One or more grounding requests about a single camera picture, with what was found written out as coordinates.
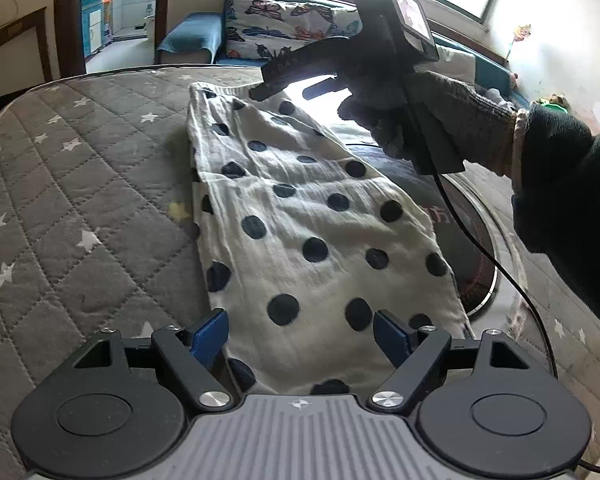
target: gray knit glove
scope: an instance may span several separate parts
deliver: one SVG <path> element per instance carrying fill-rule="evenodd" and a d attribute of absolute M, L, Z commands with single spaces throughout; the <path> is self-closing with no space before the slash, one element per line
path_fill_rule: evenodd
<path fill-rule="evenodd" d="M 339 116 L 370 130 L 387 155 L 410 158 L 414 133 L 400 124 L 395 112 L 410 102 L 423 133 L 442 128 L 462 158 L 497 174 L 510 174 L 516 114 L 466 83 L 433 72 L 382 79 L 370 75 L 344 82 L 352 95 L 338 108 Z"/>

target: cabinet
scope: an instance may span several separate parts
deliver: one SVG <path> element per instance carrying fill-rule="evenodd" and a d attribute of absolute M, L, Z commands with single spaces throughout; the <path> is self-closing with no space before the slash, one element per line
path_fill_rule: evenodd
<path fill-rule="evenodd" d="M 82 0 L 82 50 L 84 57 L 95 54 L 105 44 L 104 5 L 110 0 Z"/>

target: door frame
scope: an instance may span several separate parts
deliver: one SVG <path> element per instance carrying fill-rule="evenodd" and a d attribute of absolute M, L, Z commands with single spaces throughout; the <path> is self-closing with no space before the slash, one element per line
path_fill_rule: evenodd
<path fill-rule="evenodd" d="M 154 46 L 166 36 L 168 0 L 155 0 Z M 54 0 L 56 51 L 60 77 L 85 74 L 80 0 Z"/>

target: polka dot cloth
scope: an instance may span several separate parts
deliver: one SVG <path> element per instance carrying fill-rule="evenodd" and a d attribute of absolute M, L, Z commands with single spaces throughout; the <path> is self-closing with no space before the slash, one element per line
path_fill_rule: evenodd
<path fill-rule="evenodd" d="M 373 340 L 382 308 L 463 337 L 453 275 L 409 196 L 284 93 L 257 103 L 194 83 L 190 97 L 198 250 L 242 392 L 366 397 L 393 371 Z"/>

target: logo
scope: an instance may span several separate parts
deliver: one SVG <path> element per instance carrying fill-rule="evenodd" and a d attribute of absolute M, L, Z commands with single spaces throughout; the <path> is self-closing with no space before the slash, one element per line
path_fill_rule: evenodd
<path fill-rule="evenodd" d="M 298 399 L 294 400 L 293 402 L 290 402 L 289 404 L 291 404 L 294 408 L 297 408 L 298 410 L 302 411 L 303 408 L 306 408 L 309 404 L 313 403 L 304 399 Z"/>

